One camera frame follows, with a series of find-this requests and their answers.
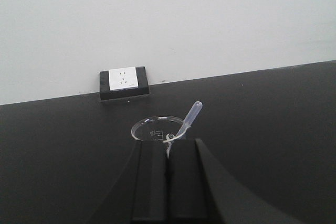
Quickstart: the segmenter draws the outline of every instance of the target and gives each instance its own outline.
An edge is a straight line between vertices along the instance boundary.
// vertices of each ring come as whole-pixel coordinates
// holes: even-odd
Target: black table
[[[305,223],[336,223],[336,61],[0,106],[0,222],[84,223],[125,166],[130,130],[203,110],[189,131],[241,184]]]

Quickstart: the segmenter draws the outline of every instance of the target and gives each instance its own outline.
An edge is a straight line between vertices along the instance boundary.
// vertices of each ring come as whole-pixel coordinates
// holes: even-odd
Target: plastic dropper
[[[191,107],[191,109],[188,112],[188,115],[183,120],[183,124],[178,131],[178,133],[175,136],[181,135],[183,132],[186,132],[187,129],[190,128],[191,124],[194,122],[195,118],[197,117],[198,113],[201,111],[203,107],[203,104],[199,101],[195,102],[194,105]],[[169,143],[171,141],[174,141],[175,139],[168,139],[163,141],[164,143]]]

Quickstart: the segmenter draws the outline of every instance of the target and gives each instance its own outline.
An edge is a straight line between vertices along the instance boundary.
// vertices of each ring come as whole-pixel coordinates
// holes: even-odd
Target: white outlet faceplate
[[[135,67],[110,69],[110,91],[138,88],[138,77],[136,75]]]

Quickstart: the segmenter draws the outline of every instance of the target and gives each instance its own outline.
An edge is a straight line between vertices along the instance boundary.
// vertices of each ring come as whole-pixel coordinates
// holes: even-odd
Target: glass beaker
[[[165,141],[181,138],[187,129],[176,135],[183,124],[183,120],[174,116],[153,116],[140,120],[131,130],[135,140]]]

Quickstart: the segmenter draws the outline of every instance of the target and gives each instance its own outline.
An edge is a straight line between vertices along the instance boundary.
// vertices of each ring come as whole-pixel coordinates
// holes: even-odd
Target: black outlet box
[[[99,74],[100,80],[100,100],[111,100],[124,97],[134,97],[137,95],[149,94],[149,86],[145,67],[137,67],[136,75],[138,78],[138,88],[110,91],[109,72],[103,71]]]

